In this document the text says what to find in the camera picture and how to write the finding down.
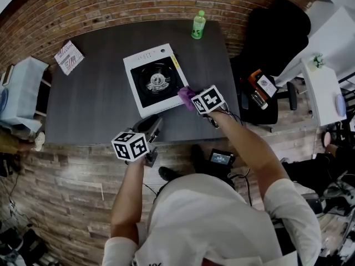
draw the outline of office chair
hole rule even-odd
[[[288,92],[268,100],[261,110],[251,99],[247,77],[258,69],[275,84],[287,64],[308,45],[311,22],[307,14],[288,0],[275,0],[269,9],[254,9],[249,16],[246,40],[239,56],[231,58],[238,94],[241,120],[252,124],[275,124],[278,98],[289,98],[290,109],[297,109],[296,90],[287,83]]]

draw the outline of table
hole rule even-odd
[[[85,56],[66,76],[58,67],[50,90],[46,142],[109,144],[141,119],[125,72],[123,58],[170,43],[193,90],[216,85],[239,115],[236,87],[218,22],[208,21],[201,39],[191,38],[192,21],[131,23],[74,37]],[[207,120],[183,105],[161,112],[163,129],[157,141],[223,137]]]
[[[304,128],[310,126],[324,126],[346,119],[340,116],[336,108],[336,96],[341,94],[339,82],[333,69],[323,66],[317,68],[312,60],[301,59],[300,63],[292,68],[293,73],[302,73],[305,79],[308,96],[310,97],[313,112],[312,120],[305,120],[290,125],[274,125],[272,131]]]
[[[6,86],[9,97],[4,111],[0,114],[2,126],[23,124],[34,132],[41,127],[38,120],[33,119],[36,111],[37,96],[43,72],[47,63],[33,57],[27,57],[15,65],[10,83]]]

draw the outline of electronic device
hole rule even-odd
[[[235,156],[231,152],[212,149],[209,161],[231,167],[235,161]]]
[[[158,153],[152,144],[161,131],[163,118],[152,115],[138,121],[133,128],[120,132],[112,139],[117,158],[133,162],[145,156],[146,166],[152,167]]]
[[[256,76],[256,83],[262,92],[270,99],[272,99],[278,91],[278,88],[263,74]]]
[[[123,62],[142,118],[183,104],[178,91],[188,83],[169,44],[126,57]]]

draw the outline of man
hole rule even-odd
[[[265,211],[226,182],[193,174],[169,182],[141,231],[144,160],[130,163],[113,205],[103,266],[314,265],[321,249],[318,220],[267,143],[228,115],[210,116],[256,175]],[[282,256],[271,218],[279,218],[297,253]]]
[[[39,152],[44,144],[45,134],[40,132],[34,139],[34,142],[20,140],[19,138],[10,134],[6,129],[0,127],[0,152],[4,154],[18,154],[20,152],[27,152],[32,149]]]
[[[324,213],[331,211],[329,213],[347,216],[355,208],[355,151],[330,142],[327,132],[323,137],[325,154],[301,162],[289,163],[287,158],[281,161],[292,181],[313,189],[321,200],[325,200]]]

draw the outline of red brick wall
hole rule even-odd
[[[0,72],[32,55],[50,65],[63,41],[103,27],[156,19],[193,19],[199,9],[219,21],[231,56],[238,54],[249,13],[273,0],[23,0],[0,17]],[[314,0],[291,0],[305,9]]]

